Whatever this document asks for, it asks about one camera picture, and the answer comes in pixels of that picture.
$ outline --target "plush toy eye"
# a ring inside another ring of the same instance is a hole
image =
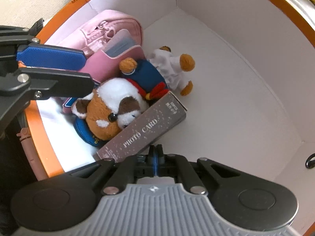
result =
[[[110,122],[117,121],[117,119],[118,119],[118,115],[115,114],[115,113],[113,113],[113,112],[108,116],[108,120],[109,120]]]

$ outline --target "metal pin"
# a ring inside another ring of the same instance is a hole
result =
[[[18,81],[20,82],[20,83],[25,83],[25,82],[27,82],[28,80],[29,80],[29,76],[27,75],[27,74],[20,74],[19,76],[18,76]]]
[[[32,42],[39,43],[39,42],[40,42],[40,39],[38,39],[38,38],[35,37],[35,38],[32,39]]]
[[[35,92],[34,97],[35,98],[41,98],[43,96],[43,94],[38,90]]]
[[[192,194],[199,194],[199,195],[202,195],[202,194],[205,194],[206,193],[206,189],[202,186],[193,186],[190,188],[190,192]]]
[[[103,189],[103,192],[107,195],[115,195],[117,193],[119,193],[119,189],[117,187],[114,186],[109,186]]]

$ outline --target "brown box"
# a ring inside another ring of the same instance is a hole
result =
[[[140,153],[159,137],[186,118],[187,109],[169,92],[154,103],[127,128],[97,151],[101,159],[111,157],[116,162]]]

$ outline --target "orange edge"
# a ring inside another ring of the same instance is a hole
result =
[[[52,34],[78,9],[90,0],[72,0],[64,6],[37,35],[41,43],[45,43]],[[269,0],[278,7],[291,21],[300,29],[305,37],[315,46],[315,32],[307,21],[285,0]],[[63,169],[58,161],[55,152],[46,134],[36,101],[32,101],[25,110],[29,129],[33,136],[38,156],[49,177],[63,173]]]

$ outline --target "plush toy foot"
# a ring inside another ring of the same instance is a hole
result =
[[[160,50],[164,50],[164,51],[171,52],[170,47],[167,47],[167,46],[162,46],[162,47],[160,48]]]
[[[193,90],[193,83],[189,81],[185,88],[182,89],[181,95],[187,96]]]
[[[195,68],[195,61],[192,56],[188,54],[181,54],[180,65],[184,72],[189,72]]]
[[[137,62],[130,57],[127,57],[126,59],[122,60],[119,63],[119,69],[125,73],[129,74],[132,73],[132,71],[137,67]]]

